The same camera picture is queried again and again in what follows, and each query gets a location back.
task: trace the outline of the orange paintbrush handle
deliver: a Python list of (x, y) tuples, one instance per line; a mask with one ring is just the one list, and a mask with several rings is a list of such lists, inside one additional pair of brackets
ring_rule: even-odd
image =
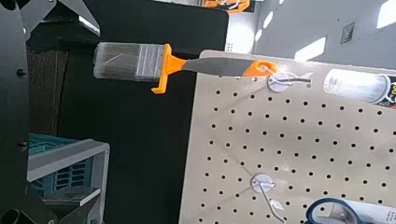
[(268, 77), (277, 71), (275, 63), (255, 61), (244, 72), (244, 77)]

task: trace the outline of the pegboard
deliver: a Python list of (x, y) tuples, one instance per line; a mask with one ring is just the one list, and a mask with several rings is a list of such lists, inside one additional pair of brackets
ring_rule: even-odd
[(307, 207), (325, 197), (396, 205), (396, 111), (323, 91), (331, 68), (394, 71), (211, 50), (201, 57), (260, 59), (314, 75), (312, 85), (274, 93), (266, 77), (199, 74), (180, 224), (279, 223), (250, 186), (256, 174), (276, 183), (267, 193), (287, 223), (304, 223)]

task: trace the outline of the plastic basket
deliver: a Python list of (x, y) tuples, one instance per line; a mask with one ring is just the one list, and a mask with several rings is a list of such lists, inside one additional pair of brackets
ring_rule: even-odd
[[(76, 142), (77, 140), (31, 133), (29, 154), (34, 155)], [(33, 181), (31, 188), (35, 194), (44, 196), (64, 187), (89, 187), (91, 185), (91, 173), (92, 158), (89, 158)]]

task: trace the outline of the white wall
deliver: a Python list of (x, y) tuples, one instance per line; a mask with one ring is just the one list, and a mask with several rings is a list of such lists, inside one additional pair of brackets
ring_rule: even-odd
[(256, 2), (254, 13), (231, 13), (228, 25), (227, 43), (233, 44), (232, 52), (252, 53), (254, 35), (262, 9), (262, 2)]
[[(327, 43), (323, 55), (312, 61), (354, 64), (396, 69), (396, 25), (376, 30), (376, 21), (385, 0), (278, 0), (262, 3), (258, 28), (268, 13), (274, 18), (254, 53), (294, 58), (297, 50), (323, 36)], [(356, 22), (351, 42), (340, 45), (343, 27)]]

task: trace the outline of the blue scissors handle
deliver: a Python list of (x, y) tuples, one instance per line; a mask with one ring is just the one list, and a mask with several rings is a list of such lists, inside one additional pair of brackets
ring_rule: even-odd
[[(346, 211), (348, 211), (349, 215), (354, 219), (353, 223), (347, 223), (341, 218), (336, 218), (336, 217), (319, 217), (315, 215), (315, 210), (320, 207), (324, 203), (337, 203), (340, 204), (344, 207)], [(353, 208), (347, 204), (346, 202), (339, 200), (339, 199), (334, 199), (334, 198), (324, 198), (320, 199), (309, 206), (309, 208), (306, 210), (306, 218), (308, 219), (308, 222), (310, 224), (373, 224), (371, 222), (364, 222), (362, 221), (358, 214), (353, 210)]]

